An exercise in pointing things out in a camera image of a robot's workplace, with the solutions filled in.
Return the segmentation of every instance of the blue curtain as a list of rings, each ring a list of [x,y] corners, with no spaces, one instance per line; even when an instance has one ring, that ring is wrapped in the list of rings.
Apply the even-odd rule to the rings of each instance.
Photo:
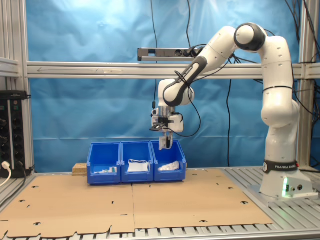
[[[295,25],[285,1],[190,0],[191,45],[223,26],[253,22],[286,38],[298,62]],[[153,0],[159,48],[188,48],[187,0]],[[30,61],[137,63],[137,48],[155,47],[149,0],[27,0]],[[237,56],[260,62],[258,54]],[[156,140],[150,132],[154,79],[30,79],[35,169],[68,172],[86,162],[92,142]],[[189,167],[227,165],[228,79],[194,83],[202,125],[180,138]],[[232,81],[231,166],[260,166],[268,127],[261,120],[262,84]],[[177,109],[185,134],[199,124],[192,105]]]

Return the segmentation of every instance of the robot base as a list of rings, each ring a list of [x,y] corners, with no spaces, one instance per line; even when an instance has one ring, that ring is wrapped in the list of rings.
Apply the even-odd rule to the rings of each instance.
[[[313,187],[316,188],[300,170],[272,171],[264,174],[262,185],[250,186],[248,191],[268,207],[275,202],[318,199],[319,193]]]
[[[247,190],[251,195],[253,195],[259,202],[264,204],[266,207],[270,207],[270,204],[278,203],[278,202],[288,202],[288,201],[294,201],[294,200],[299,200],[299,199],[310,199],[310,200],[319,199],[318,192],[310,192],[310,193],[306,193],[306,194],[303,194],[300,196],[297,194],[297,196],[295,196],[295,197],[271,197],[271,196],[267,196],[267,195],[264,195],[263,193],[261,193],[260,187],[261,187],[261,185],[248,186]],[[252,196],[250,194],[247,194],[247,196],[252,201],[254,201],[254,199],[252,199]]]

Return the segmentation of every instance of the white object in bin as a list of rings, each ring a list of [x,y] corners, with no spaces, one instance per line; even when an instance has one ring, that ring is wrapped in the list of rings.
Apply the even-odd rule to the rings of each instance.
[[[108,169],[104,169],[102,171],[95,171],[95,174],[105,174],[105,173],[116,173],[117,172],[117,167],[116,166],[112,166]]]
[[[146,160],[129,159],[128,172],[147,172],[149,171],[149,163]]]
[[[178,169],[179,169],[179,161],[175,161],[173,163],[170,163],[158,168],[159,171],[173,171]]]

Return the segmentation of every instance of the cardboard surface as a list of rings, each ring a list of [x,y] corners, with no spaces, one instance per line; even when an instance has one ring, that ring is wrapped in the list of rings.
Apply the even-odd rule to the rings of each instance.
[[[189,170],[184,182],[134,184],[133,201],[136,229],[273,222],[219,169]]]
[[[42,238],[134,232],[131,185],[88,186],[82,176],[38,176],[0,213],[0,235]]]
[[[111,233],[129,233],[272,222],[219,169],[189,170],[184,182],[116,186],[54,175],[38,176],[0,213],[0,238],[7,231],[10,238],[62,238],[105,233],[111,226]]]

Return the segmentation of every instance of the power plug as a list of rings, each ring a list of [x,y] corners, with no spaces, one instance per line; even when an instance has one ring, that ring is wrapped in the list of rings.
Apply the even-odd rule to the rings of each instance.
[[[5,170],[7,170],[8,172],[11,172],[10,163],[8,163],[7,161],[4,161],[1,165]]]

